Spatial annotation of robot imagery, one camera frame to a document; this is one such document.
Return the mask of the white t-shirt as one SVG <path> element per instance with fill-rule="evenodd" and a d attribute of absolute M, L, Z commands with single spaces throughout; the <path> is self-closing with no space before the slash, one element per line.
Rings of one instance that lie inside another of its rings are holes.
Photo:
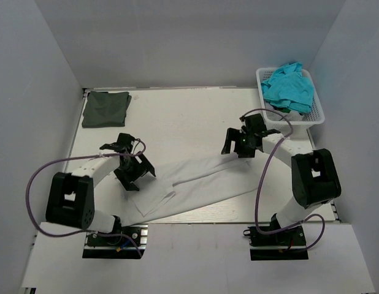
<path fill-rule="evenodd" d="M 235 154 L 159 165 L 156 176 L 136 180 L 138 191 L 125 192 L 121 223 L 146 223 L 247 194 L 259 178 L 255 163 Z"/>

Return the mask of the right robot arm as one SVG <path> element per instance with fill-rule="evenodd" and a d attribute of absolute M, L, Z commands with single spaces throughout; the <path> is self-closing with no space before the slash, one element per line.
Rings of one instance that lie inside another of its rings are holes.
<path fill-rule="evenodd" d="M 273 158 L 291 169 L 293 196 L 270 220 L 267 231 L 277 244 L 285 244 L 292 228 L 312 218 L 313 211 L 342 193 L 332 154 L 327 149 L 304 149 L 276 129 L 268 129 L 261 114 L 240 117 L 240 129 L 228 128 L 222 154 L 236 153 L 239 158 L 254 158 L 256 152 L 268 154 L 265 167 Z"/>

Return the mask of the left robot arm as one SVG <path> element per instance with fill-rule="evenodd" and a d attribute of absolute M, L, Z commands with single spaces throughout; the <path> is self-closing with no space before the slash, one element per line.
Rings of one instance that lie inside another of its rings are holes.
<path fill-rule="evenodd" d="M 70 173 L 54 175 L 48 197 L 45 218 L 48 222 L 81 230 L 101 233 L 109 244 L 117 244 L 123 237 L 121 220 L 95 209 L 94 189 L 110 173 L 114 173 L 125 191 L 138 192 L 136 180 L 155 168 L 143 155 L 144 150 L 134 152 L 140 139 L 120 133 L 113 143 L 105 143 L 103 152 L 90 158 Z"/>

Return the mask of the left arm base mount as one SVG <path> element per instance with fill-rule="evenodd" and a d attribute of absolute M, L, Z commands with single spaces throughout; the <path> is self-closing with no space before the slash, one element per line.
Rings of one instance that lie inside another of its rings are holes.
<path fill-rule="evenodd" d="M 118 236 L 100 236 L 87 233 L 82 258 L 104 260 L 140 260 L 145 252 L 148 225 L 119 227 L 114 225 L 113 232 Z"/>

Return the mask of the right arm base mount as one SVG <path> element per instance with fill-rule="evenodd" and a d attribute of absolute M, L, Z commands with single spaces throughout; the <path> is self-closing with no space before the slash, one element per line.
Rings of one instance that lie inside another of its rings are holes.
<path fill-rule="evenodd" d="M 243 236 L 249 239 L 251 261 L 308 260 L 302 226 L 272 235 L 260 234 L 253 226 L 245 229 Z"/>

